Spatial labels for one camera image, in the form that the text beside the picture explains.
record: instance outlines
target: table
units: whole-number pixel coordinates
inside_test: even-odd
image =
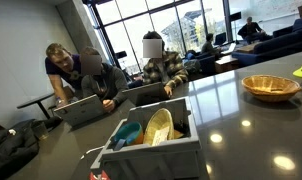
[[[220,60],[215,62],[215,70],[217,73],[223,73],[238,68],[238,59],[233,58],[231,55],[223,56]]]
[[[269,74],[299,82],[292,72],[302,65],[302,52],[254,66],[192,81],[175,89],[173,98],[189,96],[211,179],[302,180],[302,91],[290,101],[263,103],[245,92],[244,77]],[[45,141],[39,154],[12,180],[69,180],[80,157],[103,146],[133,105],[125,101],[109,117],[72,130],[62,123]],[[242,126],[248,120],[251,126]],[[222,143],[209,141],[212,133]],[[277,155],[292,158],[295,169],[281,170],[274,165]]]
[[[237,52],[241,52],[241,53],[252,54],[252,53],[253,53],[254,46],[256,46],[256,45],[259,44],[259,43],[261,43],[261,42],[256,42],[256,43],[252,43],[252,44],[247,45],[247,46],[242,46],[242,47],[238,48],[236,51],[237,51]]]
[[[54,93],[49,93],[49,94],[46,94],[46,95],[43,95],[43,96],[40,96],[38,98],[35,98],[35,99],[32,99],[28,102],[25,102],[19,106],[17,106],[18,109],[21,109],[21,108],[24,108],[24,107],[27,107],[27,106],[30,106],[30,105],[33,105],[33,104],[38,104],[40,109],[42,110],[43,114],[49,119],[50,118],[50,115],[48,114],[47,110],[43,107],[41,101],[53,96]]]

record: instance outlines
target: open laptop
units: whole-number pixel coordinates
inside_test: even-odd
[[[236,43],[231,43],[229,49],[226,51],[222,51],[221,54],[223,55],[231,54],[234,51],[236,45],[237,45]]]
[[[170,99],[164,90],[162,82],[125,90],[123,94],[125,94],[135,106],[144,106]]]
[[[76,126],[105,113],[97,95],[83,98],[72,104],[57,108],[54,112],[70,126]]]

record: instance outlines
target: wicker basket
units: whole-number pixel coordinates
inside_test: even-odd
[[[145,130],[143,144],[152,145],[155,132],[169,127],[168,140],[174,139],[174,127],[170,111],[165,108],[159,109],[150,119]]]
[[[254,97],[266,102],[287,101],[301,89],[295,81],[269,75],[246,77],[242,85]]]

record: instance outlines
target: plastic bin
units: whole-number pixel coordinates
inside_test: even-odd
[[[145,132],[150,118],[160,108],[170,111],[174,123],[189,126],[187,137],[164,141],[158,146],[126,146],[119,151],[110,148],[109,139],[92,164],[92,172],[100,174],[104,170],[111,180],[209,179],[188,97],[131,109],[111,137],[132,121],[140,122]]]

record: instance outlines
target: man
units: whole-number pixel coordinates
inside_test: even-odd
[[[143,39],[161,39],[156,32],[148,32]],[[172,96],[172,90],[183,82],[188,81],[188,73],[184,69],[182,60],[177,52],[164,51],[162,40],[162,58],[151,58],[143,68],[143,85],[162,82],[164,90]]]
[[[75,96],[82,98],[81,92],[81,63],[79,55],[71,54],[61,44],[52,43],[46,49],[45,68],[49,76],[56,97],[63,102],[60,106],[68,104],[68,99],[63,91],[62,79],[75,89]]]
[[[209,33],[206,37],[206,42],[201,48],[201,54],[203,53],[210,53],[212,56],[215,57],[216,60],[218,60],[221,57],[221,48],[213,48],[212,41],[213,41],[213,34]]]
[[[267,35],[265,31],[260,28],[258,23],[252,22],[252,17],[247,18],[247,24],[239,30],[238,35],[242,36],[248,44],[251,44],[254,40],[264,41],[272,39],[271,36]]]
[[[89,60],[86,56],[100,55],[98,50],[93,47],[85,47],[81,54],[82,63]],[[101,63],[101,72],[96,75],[86,75],[82,80],[83,97],[89,97],[96,94],[102,101],[103,108],[106,112],[113,111],[127,97],[122,91],[128,89],[127,81],[122,70],[106,63]]]

